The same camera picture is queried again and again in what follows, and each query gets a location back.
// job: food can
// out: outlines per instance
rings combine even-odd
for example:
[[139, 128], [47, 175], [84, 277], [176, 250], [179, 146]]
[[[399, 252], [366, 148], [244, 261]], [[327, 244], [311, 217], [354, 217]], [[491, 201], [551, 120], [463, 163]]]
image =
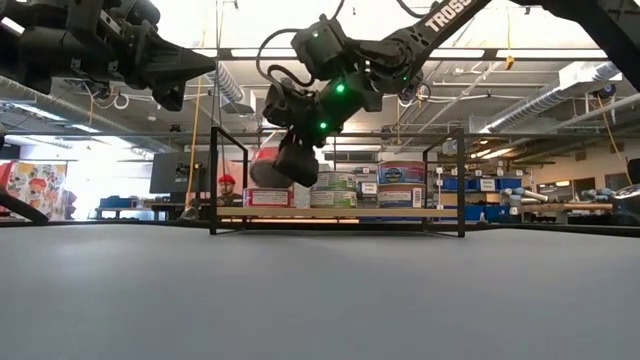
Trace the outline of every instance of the food can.
[[425, 185], [380, 185], [378, 205], [381, 208], [422, 208], [426, 196]]
[[358, 177], [356, 174], [346, 171], [322, 171], [318, 174], [318, 181], [311, 190], [342, 190], [356, 191]]
[[311, 191], [312, 208], [350, 209], [356, 207], [355, 191]]
[[378, 164], [378, 183], [386, 184], [424, 184], [423, 161], [383, 161]]
[[293, 206], [293, 192], [289, 189], [244, 189], [242, 204], [244, 207], [288, 208]]

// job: ceiling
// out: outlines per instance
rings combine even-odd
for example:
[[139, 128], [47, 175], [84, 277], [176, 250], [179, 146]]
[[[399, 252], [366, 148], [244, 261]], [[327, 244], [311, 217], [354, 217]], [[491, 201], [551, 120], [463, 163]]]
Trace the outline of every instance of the ceiling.
[[[217, 16], [216, 2], [205, 0], [155, 0], [153, 1], [162, 12], [160, 34], [168, 40], [175, 41], [187, 47], [214, 48], [217, 45], [216, 32], [220, 36], [221, 47], [226, 48], [256, 48], [264, 38], [282, 27], [306, 27], [316, 21], [320, 13], [331, 14], [335, 10], [337, 0], [218, 0]], [[406, 1], [417, 12], [425, 12], [432, 1], [415, 0]], [[369, 6], [366, 0], [346, 0], [338, 19], [342, 23], [345, 32], [354, 38], [380, 39], [397, 28], [414, 23], [415, 19], [406, 15], [394, 0], [380, 0], [376, 6]], [[221, 30], [216, 31], [217, 24], [222, 24]], [[493, 1], [485, 10], [481, 11], [469, 25], [463, 27], [442, 45], [442, 48], [506, 48], [508, 43], [513, 48], [596, 48], [589, 36], [576, 24], [553, 17], [551, 14], [539, 8], [527, 11], [508, 1]], [[274, 39], [269, 47], [289, 47], [290, 37], [283, 35]], [[428, 61], [424, 64], [423, 72], [427, 83], [430, 84], [431, 98], [424, 102], [418, 102], [413, 106], [404, 107], [398, 104], [395, 96], [384, 99], [383, 110], [379, 113], [359, 112], [346, 124], [345, 132], [378, 132], [385, 125], [402, 124], [394, 131], [401, 132], [442, 132], [456, 126], [468, 126], [469, 118], [491, 117], [505, 110], [523, 98], [532, 95], [541, 88], [558, 80], [558, 71], [572, 63], [572, 61], [554, 61], [553, 59], [540, 59], [540, 61], [518, 61], [509, 71], [505, 69], [505, 63], [501, 59], [495, 70], [487, 71], [493, 62], [478, 61], [477, 59], [459, 59], [457, 61]], [[194, 129], [196, 114], [198, 114], [198, 132], [208, 132], [212, 124], [222, 124], [227, 131], [232, 133], [245, 133], [239, 139], [247, 144], [256, 144], [264, 139], [256, 136], [259, 125], [270, 126], [260, 112], [264, 104], [268, 81], [263, 79], [256, 71], [253, 60], [223, 61], [222, 62], [234, 81], [243, 89], [245, 97], [257, 98], [257, 115], [238, 116], [219, 112], [214, 96], [207, 95], [207, 91], [213, 85], [206, 80], [193, 79], [188, 83], [187, 97], [183, 110], [180, 112], [168, 112], [159, 109], [151, 101], [150, 91], [136, 91], [121, 83], [112, 83], [115, 91], [127, 94], [130, 97], [125, 109], [117, 109], [112, 104], [113, 97], [104, 102], [99, 102], [93, 107], [93, 116], [73, 120], [86, 123], [91, 120], [91, 127], [97, 130], [119, 130], [127, 132], [168, 132], [171, 125], [179, 124], [181, 129], [191, 132]], [[278, 63], [290, 69], [301, 79], [307, 79], [308, 74], [304, 66], [295, 60], [263, 61], [262, 67], [267, 68], [271, 63]], [[469, 85], [476, 80], [478, 85], [467, 91]], [[321, 88], [322, 83], [316, 83], [315, 88]], [[617, 97], [624, 98], [636, 93], [625, 80], [617, 83]], [[450, 106], [456, 97], [480, 97], [457, 102]], [[202, 94], [199, 101], [194, 95]], [[91, 102], [85, 89], [78, 86], [70, 86], [63, 80], [56, 80], [51, 96], [56, 101], [63, 101], [75, 105], [89, 112]], [[8, 103], [11, 99], [0, 90], [0, 100]], [[20, 100], [29, 101], [28, 95]], [[123, 105], [122, 99], [116, 103]], [[33, 117], [32, 111], [15, 107], [5, 107], [4, 113], [0, 113], [0, 121], [9, 124], [12, 130], [78, 133], [81, 130], [69, 128], [67, 121], [56, 121], [47, 116]], [[585, 100], [583, 94], [576, 96], [558, 106], [545, 111], [540, 116], [553, 118], [558, 121], [568, 120], [576, 115], [584, 113]], [[15, 124], [25, 117], [32, 118], [20, 126]], [[95, 117], [108, 119], [110, 122], [96, 120]], [[585, 121], [580, 124], [582, 131], [602, 131], [601, 119]], [[199, 138], [198, 143], [206, 143], [206, 138]], [[154, 141], [170, 145], [173, 149], [190, 143], [190, 139], [159, 138]], [[380, 139], [354, 139], [339, 138], [339, 144], [381, 143]], [[416, 139], [412, 146], [423, 146], [428, 141]]]

